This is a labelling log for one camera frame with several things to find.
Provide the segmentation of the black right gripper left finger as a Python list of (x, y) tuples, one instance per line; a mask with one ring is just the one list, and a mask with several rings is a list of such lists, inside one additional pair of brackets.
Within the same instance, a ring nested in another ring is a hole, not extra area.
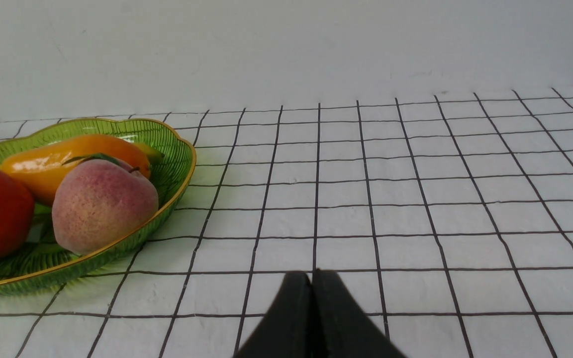
[(304, 272), (284, 275), (266, 315), (237, 351), (237, 358), (309, 358), (311, 282)]

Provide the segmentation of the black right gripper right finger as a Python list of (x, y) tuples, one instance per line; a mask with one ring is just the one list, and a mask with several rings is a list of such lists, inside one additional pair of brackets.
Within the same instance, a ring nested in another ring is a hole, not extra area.
[(376, 327), (333, 270), (312, 275), (316, 312), (312, 319), (313, 358), (403, 358)]

